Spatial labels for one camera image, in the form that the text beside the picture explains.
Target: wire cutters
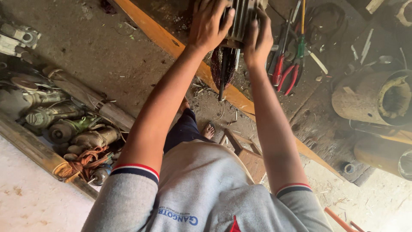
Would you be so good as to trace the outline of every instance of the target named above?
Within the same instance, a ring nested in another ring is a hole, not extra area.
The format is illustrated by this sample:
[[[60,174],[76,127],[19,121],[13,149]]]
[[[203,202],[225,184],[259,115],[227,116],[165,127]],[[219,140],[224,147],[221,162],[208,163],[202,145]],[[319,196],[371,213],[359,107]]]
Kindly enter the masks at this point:
[[[281,88],[282,88],[282,84],[283,84],[286,76],[287,76],[287,75],[290,73],[290,71],[292,71],[292,69],[293,69],[292,81],[290,82],[289,88],[288,88],[288,90],[286,90],[286,92],[285,92],[284,95],[288,95],[288,94],[290,93],[290,91],[292,90],[292,88],[293,88],[293,86],[294,86],[294,84],[295,84],[295,81],[296,81],[296,79],[297,79],[297,74],[299,73],[299,67],[301,66],[301,62],[302,62],[302,59],[301,59],[301,58],[296,58],[296,59],[294,60],[293,64],[290,65],[290,66],[283,72],[281,81],[280,81],[278,87],[276,88],[276,90],[277,90],[278,92],[280,92],[280,90],[281,90]]]

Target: hand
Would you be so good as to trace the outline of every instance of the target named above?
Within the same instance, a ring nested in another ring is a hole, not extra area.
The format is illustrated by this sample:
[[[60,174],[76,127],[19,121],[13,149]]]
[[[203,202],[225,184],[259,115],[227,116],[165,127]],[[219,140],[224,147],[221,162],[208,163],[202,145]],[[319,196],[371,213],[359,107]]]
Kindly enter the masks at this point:
[[[196,0],[188,46],[195,47],[204,55],[215,49],[233,24],[235,10],[232,8],[219,26],[223,11],[231,6],[229,0]]]
[[[250,24],[249,37],[245,44],[245,62],[248,69],[265,68],[265,62],[273,45],[272,29],[270,18],[266,14],[262,5],[257,8],[257,16],[260,20],[260,31],[258,21],[254,20]]]

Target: foot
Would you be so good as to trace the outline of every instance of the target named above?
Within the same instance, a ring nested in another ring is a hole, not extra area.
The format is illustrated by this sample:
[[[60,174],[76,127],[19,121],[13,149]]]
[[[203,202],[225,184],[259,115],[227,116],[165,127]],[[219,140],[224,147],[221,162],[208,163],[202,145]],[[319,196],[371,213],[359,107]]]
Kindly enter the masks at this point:
[[[186,97],[183,98],[182,103],[180,104],[180,107],[179,107],[179,110],[181,111],[181,113],[183,113],[185,109],[190,109],[189,100]]]
[[[212,125],[210,125],[210,123],[208,123],[200,134],[208,139],[211,139],[215,135],[215,129]]]

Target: striped sleeve cuff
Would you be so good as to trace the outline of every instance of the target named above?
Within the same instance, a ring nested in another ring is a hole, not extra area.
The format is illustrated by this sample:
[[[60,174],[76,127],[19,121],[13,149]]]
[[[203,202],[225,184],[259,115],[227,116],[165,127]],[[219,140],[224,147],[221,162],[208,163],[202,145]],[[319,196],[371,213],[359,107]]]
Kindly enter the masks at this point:
[[[144,176],[153,180],[157,185],[159,184],[159,174],[153,168],[143,164],[129,163],[117,165],[110,175],[122,173]]]
[[[276,197],[279,199],[283,195],[294,192],[294,191],[309,191],[312,192],[312,188],[310,188],[309,185],[307,184],[302,184],[302,183],[292,183],[292,184],[287,184],[279,188],[279,190],[276,192]]]

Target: grey t-shirt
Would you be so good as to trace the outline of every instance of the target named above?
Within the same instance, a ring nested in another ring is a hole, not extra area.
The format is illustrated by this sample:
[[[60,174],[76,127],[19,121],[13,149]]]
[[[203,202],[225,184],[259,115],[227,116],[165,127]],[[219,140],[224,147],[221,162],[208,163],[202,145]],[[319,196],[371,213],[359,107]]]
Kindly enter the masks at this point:
[[[255,185],[228,148],[200,140],[164,155],[160,180],[150,167],[115,168],[82,231],[331,232],[309,186],[291,183],[276,195]]]

